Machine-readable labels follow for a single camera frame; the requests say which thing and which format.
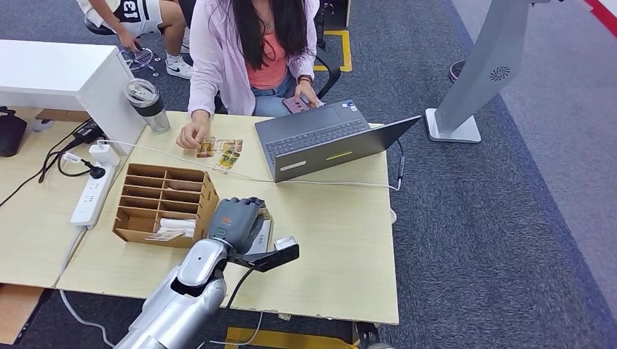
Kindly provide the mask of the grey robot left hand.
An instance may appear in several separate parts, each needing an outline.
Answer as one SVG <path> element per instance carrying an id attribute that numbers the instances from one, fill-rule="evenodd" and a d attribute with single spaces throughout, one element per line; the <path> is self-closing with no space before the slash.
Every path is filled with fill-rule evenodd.
<path id="1" fill-rule="evenodd" d="M 265 201 L 256 197 L 223 199 L 210 220 L 208 238 L 226 242 L 238 254 L 247 254 L 260 233 Z"/>

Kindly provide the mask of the person's hand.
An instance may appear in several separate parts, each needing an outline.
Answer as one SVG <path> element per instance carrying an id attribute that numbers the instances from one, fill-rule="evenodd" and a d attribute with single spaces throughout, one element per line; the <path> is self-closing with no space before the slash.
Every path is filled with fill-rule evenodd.
<path id="1" fill-rule="evenodd" d="M 117 33 L 117 36 L 119 37 L 121 45 L 124 48 L 130 49 L 133 52 L 140 51 L 140 48 L 138 48 L 138 40 L 137 40 L 137 38 L 135 36 L 133 36 L 130 32 L 128 32 L 128 31 L 119 31 Z"/>

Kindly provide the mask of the person's left hand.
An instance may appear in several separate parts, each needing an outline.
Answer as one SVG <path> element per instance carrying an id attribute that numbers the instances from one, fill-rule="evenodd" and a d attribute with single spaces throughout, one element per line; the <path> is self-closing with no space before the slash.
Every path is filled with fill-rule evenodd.
<path id="1" fill-rule="evenodd" d="M 305 104 L 310 108 L 318 108 L 320 106 L 317 95 L 311 85 L 311 82 L 306 79 L 301 79 L 295 88 L 295 99 L 304 99 Z"/>

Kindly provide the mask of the person's right hand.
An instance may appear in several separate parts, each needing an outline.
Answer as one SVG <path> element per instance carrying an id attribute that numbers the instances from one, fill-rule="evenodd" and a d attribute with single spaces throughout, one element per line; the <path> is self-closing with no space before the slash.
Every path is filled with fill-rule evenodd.
<path id="1" fill-rule="evenodd" d="M 210 120 L 193 121 L 180 130 L 175 142 L 182 149 L 198 149 L 202 142 L 210 137 L 210 130 Z"/>

